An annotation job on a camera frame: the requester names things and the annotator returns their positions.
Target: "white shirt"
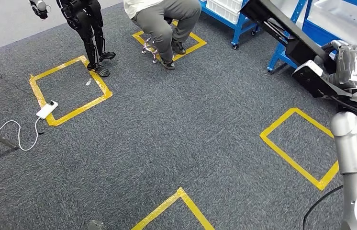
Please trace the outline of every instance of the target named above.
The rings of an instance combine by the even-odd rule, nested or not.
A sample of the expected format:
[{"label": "white shirt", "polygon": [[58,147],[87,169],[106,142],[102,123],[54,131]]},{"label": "white shirt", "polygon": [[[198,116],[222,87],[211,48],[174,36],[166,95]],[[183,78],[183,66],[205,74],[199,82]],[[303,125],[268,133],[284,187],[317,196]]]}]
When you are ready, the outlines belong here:
[{"label": "white shirt", "polygon": [[123,7],[130,19],[135,17],[136,13],[148,7],[157,5],[163,0],[123,0]]}]

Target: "blue shelf frame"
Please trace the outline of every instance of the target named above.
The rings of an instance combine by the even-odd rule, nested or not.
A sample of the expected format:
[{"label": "blue shelf frame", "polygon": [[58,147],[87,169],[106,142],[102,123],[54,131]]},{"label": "blue shelf frame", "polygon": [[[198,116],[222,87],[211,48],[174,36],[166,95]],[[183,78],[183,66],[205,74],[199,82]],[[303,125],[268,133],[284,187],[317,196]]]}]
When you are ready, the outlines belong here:
[{"label": "blue shelf frame", "polygon": [[[305,16],[304,16],[304,23],[302,26],[302,30],[304,31],[304,33],[307,34],[307,36],[312,39],[315,43],[319,44],[319,45],[324,45],[332,40],[336,40],[336,39],[340,39],[337,36],[331,34],[330,32],[324,30],[323,28],[317,26],[316,24],[312,23],[311,21],[309,21],[307,18],[309,16],[310,13],[310,9],[311,9],[311,5],[312,5],[312,0],[301,0],[298,2],[298,5],[296,6],[294,13],[291,17],[291,20],[296,23],[298,17],[300,16],[300,12],[305,4],[305,2],[307,2],[307,9],[305,12]],[[351,4],[354,4],[357,6],[357,0],[344,0],[346,2],[349,2]],[[277,62],[279,60],[284,61],[285,63],[287,63],[288,65],[292,66],[293,68],[297,68],[297,65],[292,62],[285,54],[284,54],[284,49],[285,47],[282,44],[278,44],[272,59],[269,62],[269,65],[267,67],[268,71],[272,71],[275,67],[275,65],[277,64]]]},{"label": "blue shelf frame", "polygon": [[237,24],[233,24],[230,21],[226,20],[225,18],[221,17],[220,15],[216,14],[215,12],[211,11],[210,9],[207,8],[207,2],[206,1],[200,1],[201,4],[201,9],[204,13],[208,14],[209,16],[211,16],[212,18],[217,19],[218,21],[222,22],[223,24],[229,26],[230,28],[232,28],[234,30],[234,37],[232,39],[232,46],[234,47],[234,49],[237,49],[237,47],[239,46],[239,37],[241,34],[243,34],[244,32],[250,31],[252,29],[254,29],[254,31],[256,32],[256,30],[258,30],[258,27],[255,23],[251,23],[250,25],[246,26],[245,28],[243,28],[243,25],[245,23],[250,23],[250,19],[248,19],[247,17],[245,17],[243,14],[239,15],[239,19]]},{"label": "blue shelf frame", "polygon": [[[301,11],[303,10],[306,1],[307,0],[299,0],[298,1],[297,6],[295,7],[295,10],[290,18],[293,23],[296,23],[298,18],[300,17]],[[277,45],[276,50],[274,51],[273,56],[271,57],[269,64],[268,64],[268,67],[267,67],[268,71],[272,71],[279,60],[284,61],[285,63],[289,64],[293,68],[297,68],[297,65],[294,62],[292,62],[284,54],[284,52],[285,52],[285,47],[281,43],[279,43]]]}]

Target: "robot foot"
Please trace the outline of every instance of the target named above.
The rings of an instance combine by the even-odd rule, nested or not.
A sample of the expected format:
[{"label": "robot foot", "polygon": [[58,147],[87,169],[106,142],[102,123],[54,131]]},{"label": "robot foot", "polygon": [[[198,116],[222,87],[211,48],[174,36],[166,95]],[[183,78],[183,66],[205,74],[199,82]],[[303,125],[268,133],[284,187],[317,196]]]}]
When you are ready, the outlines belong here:
[{"label": "robot foot", "polygon": [[102,62],[104,59],[112,60],[116,54],[114,52],[106,52],[100,56],[99,61]]},{"label": "robot foot", "polygon": [[98,75],[100,75],[103,78],[108,77],[110,75],[110,71],[107,70],[107,68],[105,68],[104,66],[102,66],[100,64],[95,64],[95,67],[93,67],[89,64],[87,66],[87,69],[89,71],[93,71],[93,72],[97,73]]}]

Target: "black shoe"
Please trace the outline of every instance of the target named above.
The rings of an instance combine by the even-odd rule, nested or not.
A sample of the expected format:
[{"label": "black shoe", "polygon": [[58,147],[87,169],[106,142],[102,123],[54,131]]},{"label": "black shoe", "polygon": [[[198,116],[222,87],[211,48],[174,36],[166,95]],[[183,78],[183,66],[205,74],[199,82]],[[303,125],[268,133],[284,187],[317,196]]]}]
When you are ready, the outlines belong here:
[{"label": "black shoe", "polygon": [[100,56],[99,61],[102,62],[104,59],[112,60],[116,54],[114,52],[106,52]]},{"label": "black shoe", "polygon": [[164,61],[164,59],[161,57],[161,59],[162,59],[162,61],[161,61],[161,63],[162,63],[162,65],[166,68],[166,69],[168,69],[168,70],[174,70],[176,67],[174,66],[174,62],[173,61],[171,61],[171,62],[166,62],[166,61]]},{"label": "black shoe", "polygon": [[186,54],[186,49],[183,47],[183,44],[176,40],[171,40],[171,47],[173,48],[173,52],[177,54]]},{"label": "black shoe", "polygon": [[100,77],[108,77],[110,75],[110,71],[107,70],[104,66],[100,64],[94,64],[92,65],[91,63],[87,65],[87,69],[89,71],[93,71],[97,73]]}]

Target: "gray pants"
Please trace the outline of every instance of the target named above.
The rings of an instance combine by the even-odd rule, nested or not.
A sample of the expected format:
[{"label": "gray pants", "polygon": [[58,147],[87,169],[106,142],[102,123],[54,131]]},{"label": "gray pants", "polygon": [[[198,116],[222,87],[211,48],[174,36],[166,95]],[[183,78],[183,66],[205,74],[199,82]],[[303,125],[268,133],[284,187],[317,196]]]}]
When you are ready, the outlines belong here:
[{"label": "gray pants", "polygon": [[[163,0],[158,5],[139,11],[132,21],[144,33],[153,37],[160,56],[169,62],[173,58],[172,38],[184,43],[200,13],[201,5],[198,0]],[[178,20],[178,25],[173,31],[164,20],[165,17]]]}]

